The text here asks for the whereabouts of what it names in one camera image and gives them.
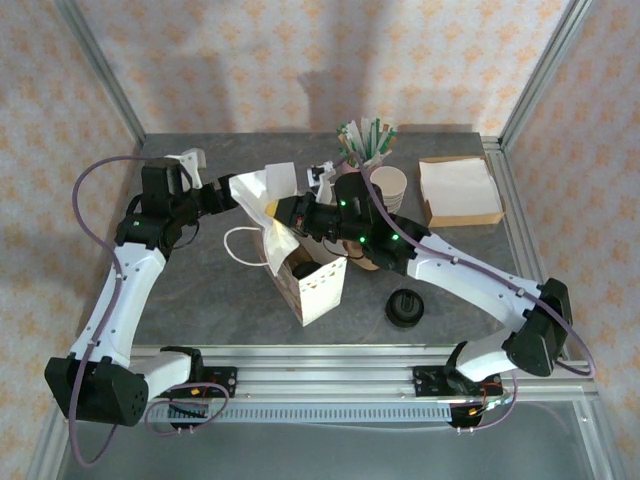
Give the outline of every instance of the floral wallpaper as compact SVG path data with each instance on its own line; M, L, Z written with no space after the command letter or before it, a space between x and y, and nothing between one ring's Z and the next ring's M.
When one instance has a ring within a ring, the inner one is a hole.
M80 0L150 133L499 135L569 0Z
M597 1L509 152L545 266L570 285L629 474L640 472L638 25L637 2Z
M44 367L68 352L101 288L106 262L83 236L71 188L95 160L134 140L53 1L0 9L0 478L24 478L52 397ZM106 235L125 165L81 189Z

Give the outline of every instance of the black round object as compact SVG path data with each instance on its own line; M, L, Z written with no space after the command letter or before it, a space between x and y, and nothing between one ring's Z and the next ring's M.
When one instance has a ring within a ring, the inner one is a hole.
M298 280L302 280L303 278L308 277L313 272L318 270L320 267L322 267L322 265L320 265L318 262L304 262L294 267L294 269L291 271L291 274Z
M415 327L424 314L424 302L413 290L402 288L391 294L385 312L389 321L395 326Z

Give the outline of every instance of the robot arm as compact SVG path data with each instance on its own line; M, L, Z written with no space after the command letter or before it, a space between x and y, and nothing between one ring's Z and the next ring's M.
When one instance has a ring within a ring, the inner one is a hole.
M130 354L142 310L151 288L164 269L186 225L204 215L217 214L237 204L228 180L220 188L204 185L198 167L204 152L189 150L179 156L147 161L142 168L142 194L134 199L118 225L115 254L122 266L122 289L106 328L94 344L82 379L77 418L95 422L135 425L147 401L174 385L195 378L202 359L197 350L163 348L160 354L130 368ZM137 202L141 211L135 212ZM98 302L67 358L51 358L45 379L68 417L71 391L80 360L104 316L116 283L111 267Z
M379 190L374 186L378 196ZM550 279L545 285L518 278L455 249L426 227L410 219L391 215L413 240L434 253L414 248L400 238L381 217L360 173L341 176L335 183L337 205L320 204L311 193L281 199L270 208L274 218L296 233L315 240L358 242L364 255L380 268L433 283L494 316L504 329L484 339L459 344L447 366L447 381L460 393L489 375L520 368L548 376L561 352L567 333L523 292L544 300L572 323L568 291ZM435 252L446 252L448 261ZM467 260L508 280L517 291L497 279L470 268Z

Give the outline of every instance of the paper bag handle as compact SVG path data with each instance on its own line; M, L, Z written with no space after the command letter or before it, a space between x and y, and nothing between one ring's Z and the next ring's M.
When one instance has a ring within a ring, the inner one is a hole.
M231 230L228 230L227 233L224 234L224 238L222 239L222 243L224 244L224 249L227 251L229 256L231 258L233 258L236 262L241 263L243 265L247 265L249 267L264 267L265 265L269 265L269 262L262 262L262 263L246 262L246 261L242 260L241 258L236 257L236 255L231 251L231 249L229 248L229 244L227 243L227 238L229 237L230 233L237 232L237 231L240 231L240 230L258 230L258 231L260 231L260 229L258 227L235 227L235 228L232 228Z

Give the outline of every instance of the gray table surface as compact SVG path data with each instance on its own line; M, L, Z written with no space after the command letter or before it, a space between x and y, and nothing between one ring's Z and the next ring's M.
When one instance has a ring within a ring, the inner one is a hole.
M194 147L206 153L205 182L293 161L299 189L304 190L306 167L335 158L338 140L334 134L306 133L155 134L147 137L142 154L178 154ZM475 134L400 134L385 162L405 171L409 179L398 214L424 223L418 158L481 153ZM134 179L132 189L137 185ZM154 285L135 344L443 345L481 338L499 328L488 314L438 287L391 272L367 272L353 264L347 267L341 304L303 328L263 267L241 265L224 250L222 236L240 225L248 225L240 207L202 219L196 240L174 251ZM478 259L515 272L503 223L433 231ZM249 232L236 234L233 249L241 258L257 260ZM387 298L398 288L415 290L425 303L422 320L410 330L397 329L384 314Z

